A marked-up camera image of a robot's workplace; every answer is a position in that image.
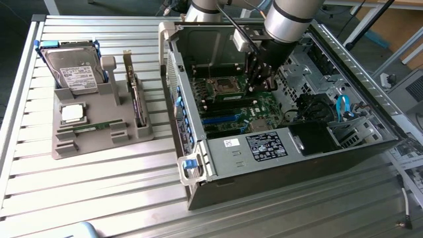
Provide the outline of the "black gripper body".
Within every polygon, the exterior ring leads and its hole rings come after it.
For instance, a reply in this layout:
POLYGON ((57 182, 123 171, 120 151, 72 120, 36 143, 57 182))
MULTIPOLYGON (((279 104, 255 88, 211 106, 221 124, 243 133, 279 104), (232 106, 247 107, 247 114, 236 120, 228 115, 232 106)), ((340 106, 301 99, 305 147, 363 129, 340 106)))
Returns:
POLYGON ((263 40, 259 46, 259 72, 267 68, 276 70, 287 61, 293 51, 295 42, 284 43, 276 40, 263 40))

